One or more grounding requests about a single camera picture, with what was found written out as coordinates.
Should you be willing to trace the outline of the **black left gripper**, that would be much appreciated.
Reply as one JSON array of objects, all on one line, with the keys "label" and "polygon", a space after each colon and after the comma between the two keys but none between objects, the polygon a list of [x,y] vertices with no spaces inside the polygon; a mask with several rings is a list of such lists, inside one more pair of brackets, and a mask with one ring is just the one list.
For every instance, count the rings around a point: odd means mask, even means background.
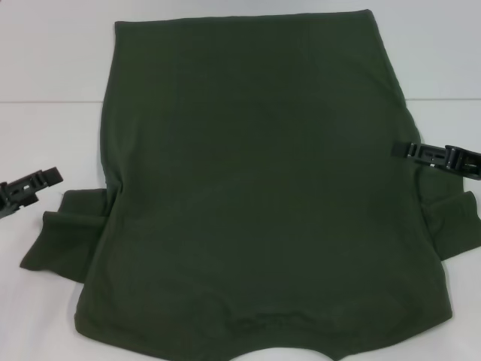
[{"label": "black left gripper", "polygon": [[9,184],[2,182],[0,184],[0,218],[8,217],[19,209],[36,203],[38,201],[38,197],[35,195],[37,192],[61,182],[63,182],[63,177],[57,167],[31,173]]}]

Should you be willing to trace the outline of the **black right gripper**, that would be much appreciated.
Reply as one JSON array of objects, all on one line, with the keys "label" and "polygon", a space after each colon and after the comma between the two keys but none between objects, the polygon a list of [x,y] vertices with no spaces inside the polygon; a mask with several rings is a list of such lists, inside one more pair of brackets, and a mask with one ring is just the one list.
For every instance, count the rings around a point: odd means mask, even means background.
[{"label": "black right gripper", "polygon": [[423,165],[446,166],[450,172],[470,179],[480,179],[480,154],[464,148],[445,148],[413,142],[396,142],[391,155]]}]

